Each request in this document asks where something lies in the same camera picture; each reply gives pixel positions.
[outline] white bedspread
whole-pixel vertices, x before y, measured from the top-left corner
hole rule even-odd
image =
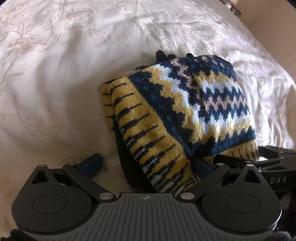
[[[99,85],[153,63],[158,49],[231,62],[258,143],[294,147],[293,80],[218,0],[8,0],[0,7],[0,236],[15,228],[11,204],[38,164],[59,168],[99,152],[105,169],[95,181],[131,191]]]

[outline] knitted sweater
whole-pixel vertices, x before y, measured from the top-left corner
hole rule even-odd
[[[258,148],[232,65],[217,56],[169,58],[106,82],[101,92],[129,184],[148,187],[139,182],[145,177],[151,190],[178,195],[200,180],[193,156],[256,160]]]

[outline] zigzag pattern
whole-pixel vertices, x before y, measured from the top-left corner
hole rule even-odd
[[[217,56],[167,60],[101,90],[111,127],[157,192],[178,195],[199,180],[193,155],[258,157],[246,99],[232,65]]]

